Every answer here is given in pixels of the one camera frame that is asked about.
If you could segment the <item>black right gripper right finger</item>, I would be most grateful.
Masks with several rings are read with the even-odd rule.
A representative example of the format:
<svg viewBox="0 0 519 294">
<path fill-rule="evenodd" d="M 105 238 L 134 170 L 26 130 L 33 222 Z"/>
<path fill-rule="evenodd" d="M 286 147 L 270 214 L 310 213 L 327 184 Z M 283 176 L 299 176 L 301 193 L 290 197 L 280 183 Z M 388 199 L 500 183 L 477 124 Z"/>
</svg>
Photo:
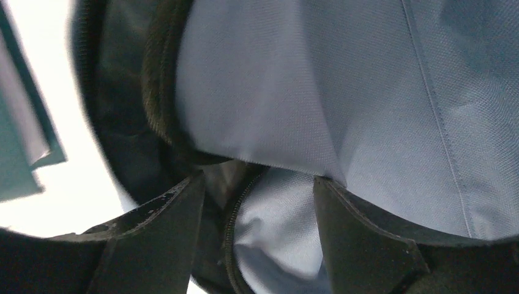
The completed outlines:
<svg viewBox="0 0 519 294">
<path fill-rule="evenodd" d="M 485 241 L 406 221 L 339 183 L 313 185 L 334 293 L 517 293 L 518 238 Z"/>
</svg>

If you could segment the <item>teal hardcover book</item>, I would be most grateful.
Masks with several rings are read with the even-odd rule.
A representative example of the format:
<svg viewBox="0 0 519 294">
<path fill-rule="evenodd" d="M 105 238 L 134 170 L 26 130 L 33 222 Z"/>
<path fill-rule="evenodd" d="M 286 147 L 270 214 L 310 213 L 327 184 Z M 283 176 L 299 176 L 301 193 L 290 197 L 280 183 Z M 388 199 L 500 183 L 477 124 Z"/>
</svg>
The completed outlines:
<svg viewBox="0 0 519 294">
<path fill-rule="evenodd" d="M 36 168 L 65 162 L 14 23 L 1 4 L 1 201 L 42 191 Z"/>
</svg>

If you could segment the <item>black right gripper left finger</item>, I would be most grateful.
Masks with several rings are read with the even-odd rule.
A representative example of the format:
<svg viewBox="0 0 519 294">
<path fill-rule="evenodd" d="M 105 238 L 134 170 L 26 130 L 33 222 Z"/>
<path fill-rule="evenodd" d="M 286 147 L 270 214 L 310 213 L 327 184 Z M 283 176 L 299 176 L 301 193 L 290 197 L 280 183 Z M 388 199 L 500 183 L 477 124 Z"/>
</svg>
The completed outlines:
<svg viewBox="0 0 519 294">
<path fill-rule="evenodd" d="M 1 230 L 1 292 L 185 293 L 204 195 L 197 173 L 80 235 Z"/>
</svg>

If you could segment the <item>blue student backpack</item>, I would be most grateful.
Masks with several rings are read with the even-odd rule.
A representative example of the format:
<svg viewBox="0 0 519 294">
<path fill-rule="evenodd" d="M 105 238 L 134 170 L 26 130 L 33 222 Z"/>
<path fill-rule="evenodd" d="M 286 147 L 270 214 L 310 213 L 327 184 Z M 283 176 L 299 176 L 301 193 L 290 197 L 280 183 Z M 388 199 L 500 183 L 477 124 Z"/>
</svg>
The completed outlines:
<svg viewBox="0 0 519 294">
<path fill-rule="evenodd" d="M 80 91 L 139 206 L 201 173 L 205 293 L 334 293 L 313 185 L 518 238 L 517 1 L 78 1 Z"/>
</svg>

